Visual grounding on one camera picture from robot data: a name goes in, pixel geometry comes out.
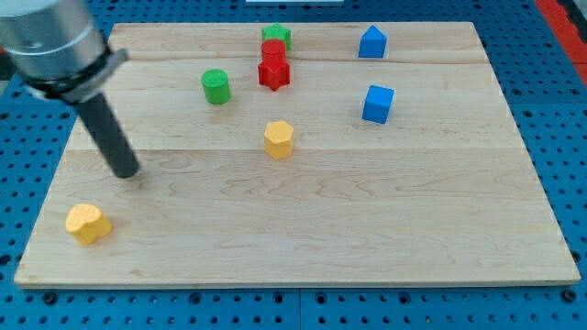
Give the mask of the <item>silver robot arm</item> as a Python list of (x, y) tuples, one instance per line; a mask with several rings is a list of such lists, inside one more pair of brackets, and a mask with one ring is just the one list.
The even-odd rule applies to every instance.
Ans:
[(1, 0), (1, 46), (42, 99), (83, 103), (128, 60), (111, 50), (83, 0)]

